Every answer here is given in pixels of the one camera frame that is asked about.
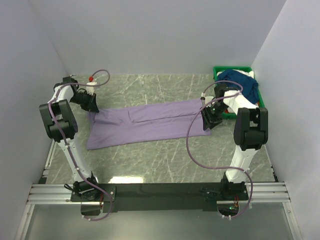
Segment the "purple t shirt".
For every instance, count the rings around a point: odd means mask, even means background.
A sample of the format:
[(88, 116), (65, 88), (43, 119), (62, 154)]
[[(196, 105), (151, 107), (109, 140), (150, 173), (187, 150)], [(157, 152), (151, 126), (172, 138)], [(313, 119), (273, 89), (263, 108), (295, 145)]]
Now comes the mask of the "purple t shirt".
[(126, 144), (209, 136), (197, 112), (200, 99), (100, 109), (88, 114), (88, 150)]

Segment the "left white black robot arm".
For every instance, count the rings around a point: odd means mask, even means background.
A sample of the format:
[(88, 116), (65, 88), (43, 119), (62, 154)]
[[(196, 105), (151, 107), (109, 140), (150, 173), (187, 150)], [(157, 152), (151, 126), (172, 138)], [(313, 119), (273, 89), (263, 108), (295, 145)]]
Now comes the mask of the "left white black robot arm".
[(84, 202), (99, 200), (101, 191), (79, 149), (79, 129), (70, 103), (89, 113), (99, 112), (94, 93), (97, 83), (92, 77), (89, 80), (87, 86), (80, 87), (72, 76), (64, 77), (62, 82), (54, 85), (54, 93), (48, 103), (39, 106), (46, 134), (62, 149), (72, 171), (73, 185), (65, 184), (64, 187), (72, 192), (73, 197)]

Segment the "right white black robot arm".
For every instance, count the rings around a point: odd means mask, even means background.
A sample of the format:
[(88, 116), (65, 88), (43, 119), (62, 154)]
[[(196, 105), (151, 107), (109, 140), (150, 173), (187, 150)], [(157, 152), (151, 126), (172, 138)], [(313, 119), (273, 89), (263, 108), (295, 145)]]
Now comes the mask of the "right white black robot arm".
[(230, 200), (245, 191), (245, 172), (263, 145), (268, 141), (268, 110), (258, 107), (245, 98), (242, 93), (227, 84), (214, 87), (214, 96), (203, 92), (200, 99), (205, 108), (201, 111), (203, 129), (213, 129), (222, 123), (222, 114), (230, 108), (236, 114), (233, 140), (236, 145), (230, 163), (219, 187), (222, 198)]

